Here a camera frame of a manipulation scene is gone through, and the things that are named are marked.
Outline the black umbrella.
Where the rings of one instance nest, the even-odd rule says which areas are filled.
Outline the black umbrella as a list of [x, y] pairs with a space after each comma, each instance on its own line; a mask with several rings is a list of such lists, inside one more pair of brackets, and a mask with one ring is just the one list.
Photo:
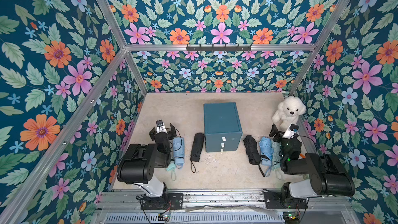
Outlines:
[[196, 171], [197, 171], [194, 163], [200, 161], [200, 156], [202, 153], [204, 141], [205, 141], [204, 133], [196, 133], [195, 134], [194, 141], [192, 144], [192, 149], [191, 149], [191, 155], [190, 155], [192, 173], [196, 173]]
[[256, 140], [251, 135], [247, 135], [243, 141], [249, 163], [251, 165], [259, 165], [261, 163], [261, 156], [258, 152]]

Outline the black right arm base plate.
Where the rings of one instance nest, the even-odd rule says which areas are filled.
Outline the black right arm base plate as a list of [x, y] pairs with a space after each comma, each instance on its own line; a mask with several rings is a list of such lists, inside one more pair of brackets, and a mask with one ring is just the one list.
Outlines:
[[287, 198], [283, 199], [279, 192], [263, 190], [264, 202], [267, 209], [306, 209], [306, 199]]

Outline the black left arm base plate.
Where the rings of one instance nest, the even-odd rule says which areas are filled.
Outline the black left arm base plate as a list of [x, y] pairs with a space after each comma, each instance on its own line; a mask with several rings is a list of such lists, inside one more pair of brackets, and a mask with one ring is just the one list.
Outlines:
[[182, 209], [182, 193], [167, 193], [161, 197], [151, 198], [142, 196], [139, 201], [142, 210], [176, 210]]

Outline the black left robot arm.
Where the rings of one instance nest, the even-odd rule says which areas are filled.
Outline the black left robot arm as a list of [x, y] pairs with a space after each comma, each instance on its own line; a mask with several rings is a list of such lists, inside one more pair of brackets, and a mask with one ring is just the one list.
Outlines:
[[170, 141], [176, 128], [167, 128], [162, 120], [150, 131], [152, 144], [130, 144], [117, 169], [117, 180], [137, 186], [150, 199], [167, 200], [167, 186], [154, 175], [154, 169], [167, 168], [172, 158]]

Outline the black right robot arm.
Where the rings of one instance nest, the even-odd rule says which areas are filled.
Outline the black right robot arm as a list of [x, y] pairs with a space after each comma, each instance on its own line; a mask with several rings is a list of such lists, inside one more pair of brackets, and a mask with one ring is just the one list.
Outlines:
[[306, 153], [300, 156], [302, 142], [298, 126], [291, 124], [286, 131], [272, 125], [270, 136], [280, 145], [280, 168], [287, 175], [307, 175], [308, 179], [284, 183], [280, 195], [283, 202], [324, 196], [352, 197], [355, 185], [336, 155]]

